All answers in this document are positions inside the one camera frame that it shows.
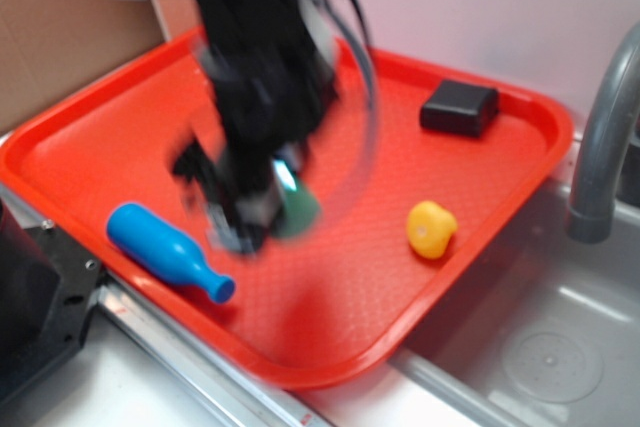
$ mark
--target blue plastic bottle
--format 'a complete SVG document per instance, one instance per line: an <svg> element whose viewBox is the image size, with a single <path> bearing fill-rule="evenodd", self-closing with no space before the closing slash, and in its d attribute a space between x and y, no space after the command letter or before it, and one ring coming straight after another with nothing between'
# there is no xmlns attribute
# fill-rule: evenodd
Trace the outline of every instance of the blue plastic bottle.
<svg viewBox="0 0 640 427"><path fill-rule="evenodd" d="M107 235L127 255L169 284L197 285L217 303L226 302L235 291L233 279L211 270L191 237L139 204L118 207L107 222Z"/></svg>

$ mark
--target red tray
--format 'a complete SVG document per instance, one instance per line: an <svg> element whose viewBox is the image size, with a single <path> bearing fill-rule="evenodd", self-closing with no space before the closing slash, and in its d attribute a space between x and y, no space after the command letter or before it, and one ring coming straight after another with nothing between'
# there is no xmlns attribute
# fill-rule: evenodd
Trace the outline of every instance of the red tray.
<svg viewBox="0 0 640 427"><path fill-rule="evenodd" d="M188 128L210 149L221 143L191 53L199 35L156 49L18 129L0 151L0 178L207 344L283 388L336 384L386 359L571 143L569 117L547 98L379 52L378 147L368 182L351 188L367 113L343 52L341 101L313 137L303 173L324 216L295 241L269 240L258 256L239 257L209 246L204 217L185 212L167 168ZM420 128L420 106L444 78L499 89L500 113L481 139ZM416 256L405 237L409 210L426 199L460 226L438 261ZM211 266L236 280L228 304L165 285L110 244L107 218L132 200L188 231Z"/></svg>

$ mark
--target black box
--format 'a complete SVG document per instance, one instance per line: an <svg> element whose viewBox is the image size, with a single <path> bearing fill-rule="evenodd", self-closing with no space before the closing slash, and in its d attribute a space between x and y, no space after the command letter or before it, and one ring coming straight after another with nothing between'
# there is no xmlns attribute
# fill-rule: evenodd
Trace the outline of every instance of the black box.
<svg viewBox="0 0 640 427"><path fill-rule="evenodd" d="M444 80L420 110L425 129L480 137L498 113L498 91Z"/></svg>

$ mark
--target yellow toy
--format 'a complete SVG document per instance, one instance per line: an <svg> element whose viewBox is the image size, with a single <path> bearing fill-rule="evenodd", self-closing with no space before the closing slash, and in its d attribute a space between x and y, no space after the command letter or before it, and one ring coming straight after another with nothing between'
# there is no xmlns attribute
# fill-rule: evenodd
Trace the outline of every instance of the yellow toy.
<svg viewBox="0 0 640 427"><path fill-rule="evenodd" d="M409 244L427 259L442 257L457 230L458 221L453 214L430 200L416 204L407 217Z"/></svg>

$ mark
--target stainless steel sink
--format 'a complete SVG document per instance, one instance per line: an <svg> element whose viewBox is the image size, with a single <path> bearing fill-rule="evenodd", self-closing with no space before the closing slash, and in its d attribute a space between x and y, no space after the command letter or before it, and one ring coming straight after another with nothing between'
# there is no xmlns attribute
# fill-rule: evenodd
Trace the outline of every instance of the stainless steel sink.
<svg viewBox="0 0 640 427"><path fill-rule="evenodd" d="M567 195L546 183L408 338L422 363L394 360L491 425L640 419L640 211L618 206L611 237L583 245Z"/></svg>

